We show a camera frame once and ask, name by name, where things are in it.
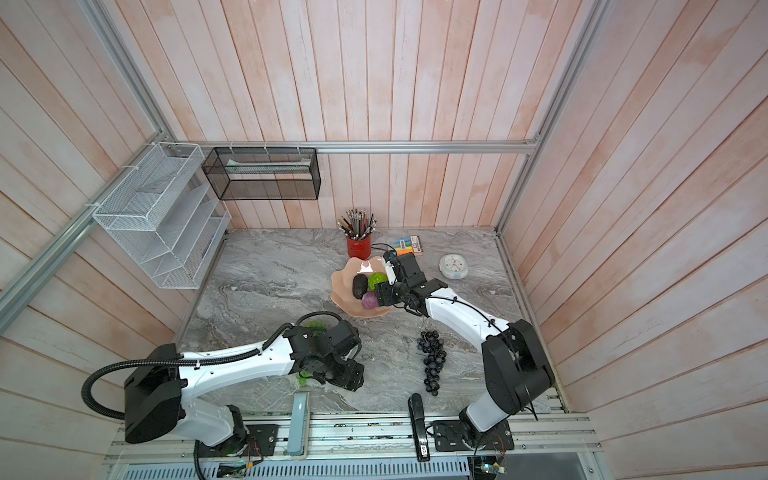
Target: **purple ball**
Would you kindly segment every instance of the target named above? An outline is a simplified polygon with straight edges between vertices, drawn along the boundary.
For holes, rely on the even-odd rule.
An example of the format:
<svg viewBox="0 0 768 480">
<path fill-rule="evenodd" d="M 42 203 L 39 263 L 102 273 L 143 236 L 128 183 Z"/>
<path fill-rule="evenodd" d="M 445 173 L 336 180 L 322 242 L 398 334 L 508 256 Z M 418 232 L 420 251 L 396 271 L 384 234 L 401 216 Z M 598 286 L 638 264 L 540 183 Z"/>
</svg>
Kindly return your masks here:
<svg viewBox="0 0 768 480">
<path fill-rule="evenodd" d="M 379 306 L 379 299 L 376 298 L 376 294 L 374 292 L 366 292 L 362 296 L 362 306 L 365 308 L 376 308 Z"/>
</svg>

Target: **marble tabletop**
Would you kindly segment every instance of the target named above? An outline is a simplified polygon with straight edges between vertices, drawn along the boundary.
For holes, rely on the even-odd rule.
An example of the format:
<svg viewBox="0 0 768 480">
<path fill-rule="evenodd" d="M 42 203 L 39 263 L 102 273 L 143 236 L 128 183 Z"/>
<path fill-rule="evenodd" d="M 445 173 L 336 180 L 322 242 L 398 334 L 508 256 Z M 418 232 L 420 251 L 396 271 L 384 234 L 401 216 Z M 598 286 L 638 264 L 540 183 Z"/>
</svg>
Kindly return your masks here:
<svg viewBox="0 0 768 480">
<path fill-rule="evenodd" d="M 500 318 L 521 318 L 492 230 L 388 229 L 377 231 L 373 241 L 391 243 L 414 234 L 422 242 L 424 254 L 418 261 L 427 278 L 444 280 Z M 447 280 L 439 272 L 440 257 L 447 253 L 467 259 L 465 279 Z M 448 327 L 398 309 L 356 319 L 336 306 L 330 299 L 330 277 L 347 260 L 346 242 L 338 230 L 233 231 L 179 348 L 206 351 L 258 342 L 305 313 L 332 310 L 359 329 L 362 351 L 357 361 L 366 366 L 362 388 L 349 392 L 313 380 L 300 387 L 296 376 L 288 375 L 242 382 L 203 398 L 239 406 L 243 413 L 290 412 L 300 387 L 310 391 L 313 412 L 403 412 L 407 398 L 420 392 L 425 411 L 455 415 L 485 392 L 481 354 Z M 424 328 L 440 332 L 448 353 L 436 397 L 424 391 L 423 355 L 415 344 Z"/>
</svg>

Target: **clock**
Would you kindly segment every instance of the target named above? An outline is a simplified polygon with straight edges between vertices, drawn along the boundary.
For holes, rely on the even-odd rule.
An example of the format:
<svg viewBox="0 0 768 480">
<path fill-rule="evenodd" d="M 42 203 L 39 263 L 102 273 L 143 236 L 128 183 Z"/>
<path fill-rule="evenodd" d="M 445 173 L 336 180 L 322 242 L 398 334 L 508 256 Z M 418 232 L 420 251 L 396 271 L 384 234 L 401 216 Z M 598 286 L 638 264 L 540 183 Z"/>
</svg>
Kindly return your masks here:
<svg viewBox="0 0 768 480">
<path fill-rule="evenodd" d="M 457 253 L 449 253 L 440 259 L 440 273 L 450 280 L 459 280 L 467 276 L 467 260 Z"/>
</svg>

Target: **red pencil cup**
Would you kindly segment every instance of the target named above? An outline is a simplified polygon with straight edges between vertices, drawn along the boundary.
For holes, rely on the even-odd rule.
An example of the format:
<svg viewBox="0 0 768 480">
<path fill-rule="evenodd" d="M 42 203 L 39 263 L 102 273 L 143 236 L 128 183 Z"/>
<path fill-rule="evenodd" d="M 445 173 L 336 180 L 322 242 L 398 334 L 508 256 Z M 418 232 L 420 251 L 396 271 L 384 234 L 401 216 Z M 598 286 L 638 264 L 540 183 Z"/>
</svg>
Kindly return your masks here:
<svg viewBox="0 0 768 480">
<path fill-rule="evenodd" d="M 346 238 L 346 252 L 351 257 L 357 257 L 361 260 L 368 260 L 371 256 L 371 236 L 368 235 L 363 240 L 352 240 Z"/>
</svg>

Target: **pink bowl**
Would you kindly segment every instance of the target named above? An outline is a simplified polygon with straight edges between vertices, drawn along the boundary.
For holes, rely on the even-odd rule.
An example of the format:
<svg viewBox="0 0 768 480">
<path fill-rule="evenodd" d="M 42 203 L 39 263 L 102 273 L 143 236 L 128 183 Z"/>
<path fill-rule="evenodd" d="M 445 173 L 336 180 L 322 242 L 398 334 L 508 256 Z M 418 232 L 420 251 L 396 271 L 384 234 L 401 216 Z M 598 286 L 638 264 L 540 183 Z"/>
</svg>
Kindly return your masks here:
<svg viewBox="0 0 768 480">
<path fill-rule="evenodd" d="M 373 318 L 388 313 L 392 309 L 391 306 L 367 309 L 362 306 L 362 300 L 352 295 L 352 280 L 355 275 L 364 273 L 366 276 L 371 276 L 374 272 L 386 273 L 382 257 L 371 257 L 368 260 L 350 258 L 343 269 L 331 274 L 331 300 L 341 310 L 358 318 Z"/>
</svg>

